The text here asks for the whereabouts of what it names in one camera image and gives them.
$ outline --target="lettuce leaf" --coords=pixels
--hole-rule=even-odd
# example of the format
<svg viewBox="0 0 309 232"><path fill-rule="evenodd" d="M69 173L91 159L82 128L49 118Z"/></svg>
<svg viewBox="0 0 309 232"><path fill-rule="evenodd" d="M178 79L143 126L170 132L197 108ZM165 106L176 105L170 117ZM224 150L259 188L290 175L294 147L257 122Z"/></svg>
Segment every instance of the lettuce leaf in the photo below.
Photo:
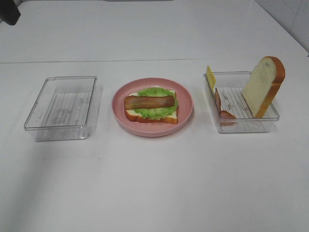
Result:
<svg viewBox="0 0 309 232"><path fill-rule="evenodd" d="M166 118L168 115L172 115L178 107L178 101L176 99L176 95L173 92L169 91L168 89L164 89L161 87L153 87L140 90L138 92L138 96L147 96L147 97L174 96L175 99L175 104L170 107L160 107L153 109L135 109L135 112L140 113L142 115L142 118L144 119L150 118L151 120L154 120L154 119Z"/></svg>

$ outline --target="cheese slice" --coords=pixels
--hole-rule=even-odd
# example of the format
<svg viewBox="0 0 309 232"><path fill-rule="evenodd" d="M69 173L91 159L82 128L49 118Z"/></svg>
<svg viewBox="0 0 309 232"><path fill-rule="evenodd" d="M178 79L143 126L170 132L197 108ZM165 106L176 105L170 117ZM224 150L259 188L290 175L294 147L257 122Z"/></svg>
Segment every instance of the cheese slice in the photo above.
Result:
<svg viewBox="0 0 309 232"><path fill-rule="evenodd" d="M206 69L206 78L212 89L212 92L215 93L214 85L216 84L216 78L214 77L214 74L212 73L209 65L207 66L207 69Z"/></svg>

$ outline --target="white tile wall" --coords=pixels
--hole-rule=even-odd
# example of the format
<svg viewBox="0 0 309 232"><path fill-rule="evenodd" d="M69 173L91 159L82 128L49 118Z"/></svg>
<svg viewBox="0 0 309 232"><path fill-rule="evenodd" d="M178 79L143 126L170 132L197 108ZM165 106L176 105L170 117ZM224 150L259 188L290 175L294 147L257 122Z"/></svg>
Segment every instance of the white tile wall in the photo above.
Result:
<svg viewBox="0 0 309 232"><path fill-rule="evenodd" d="M255 0L309 52L309 0Z"/></svg>

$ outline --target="toast slice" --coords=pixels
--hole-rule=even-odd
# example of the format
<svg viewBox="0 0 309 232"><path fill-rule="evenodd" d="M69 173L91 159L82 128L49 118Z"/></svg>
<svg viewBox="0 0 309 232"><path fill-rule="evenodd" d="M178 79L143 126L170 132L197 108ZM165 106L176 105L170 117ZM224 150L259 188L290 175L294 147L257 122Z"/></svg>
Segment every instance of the toast slice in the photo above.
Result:
<svg viewBox="0 0 309 232"><path fill-rule="evenodd" d="M141 113L136 113L134 109L132 110L126 110L125 109L125 115L127 119L131 122L142 122L142 123L149 123L149 122L164 122L164 123L171 123L171 124L177 124L178 123L178 117L177 117L177 110L173 112L171 115L167 115L165 118L161 119L150 119L150 118L143 118Z"/></svg>
<svg viewBox="0 0 309 232"><path fill-rule="evenodd" d="M285 69L276 57L264 57L253 69L242 95L253 117L261 118L277 94L285 78Z"/></svg>

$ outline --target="clear plastic container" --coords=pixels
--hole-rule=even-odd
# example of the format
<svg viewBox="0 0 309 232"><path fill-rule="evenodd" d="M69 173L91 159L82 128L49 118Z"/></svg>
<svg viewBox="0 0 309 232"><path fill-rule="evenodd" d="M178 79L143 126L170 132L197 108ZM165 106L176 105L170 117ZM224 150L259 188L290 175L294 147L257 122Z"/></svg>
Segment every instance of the clear plastic container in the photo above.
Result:
<svg viewBox="0 0 309 232"><path fill-rule="evenodd" d="M216 77L215 88L221 99L221 110L227 110L236 117L236 119L220 117L214 93L207 81L206 74L204 74L207 99L219 133L270 131L270 128L280 117L275 107L271 104L263 118L253 118L241 94L242 88L249 81L251 72L213 72L213 74Z"/></svg>
<svg viewBox="0 0 309 232"><path fill-rule="evenodd" d="M24 129L35 141L86 139L96 127L99 102L96 76L47 78Z"/></svg>

